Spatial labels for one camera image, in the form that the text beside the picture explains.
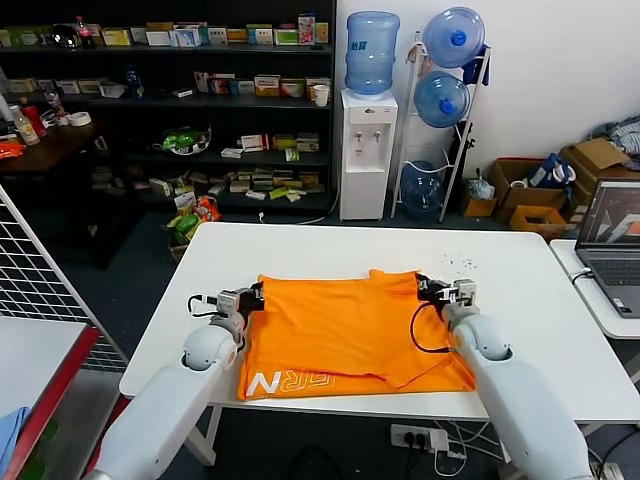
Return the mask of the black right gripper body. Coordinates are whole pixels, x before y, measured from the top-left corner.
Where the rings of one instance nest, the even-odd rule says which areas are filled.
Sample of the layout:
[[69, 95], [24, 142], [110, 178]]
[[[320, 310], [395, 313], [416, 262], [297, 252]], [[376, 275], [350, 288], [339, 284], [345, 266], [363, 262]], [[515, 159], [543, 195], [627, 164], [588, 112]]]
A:
[[451, 303], [453, 289], [451, 284], [447, 284], [440, 280], [430, 280], [428, 302], [434, 306], [444, 306]]

